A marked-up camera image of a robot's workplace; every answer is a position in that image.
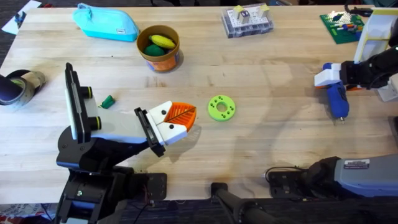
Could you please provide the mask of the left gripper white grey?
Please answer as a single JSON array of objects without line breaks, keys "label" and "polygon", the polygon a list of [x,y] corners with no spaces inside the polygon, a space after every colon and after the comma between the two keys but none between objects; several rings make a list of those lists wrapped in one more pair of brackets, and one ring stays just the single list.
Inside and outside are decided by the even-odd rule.
[{"label": "left gripper white grey", "polygon": [[166,101],[149,110],[158,132],[145,110],[136,108],[133,114],[126,114],[99,108],[94,98],[84,99],[83,102],[87,116],[83,128],[84,142],[91,138],[103,138],[129,144],[146,143],[159,157],[164,155],[164,144],[171,145],[187,135],[197,114],[193,105]]}]

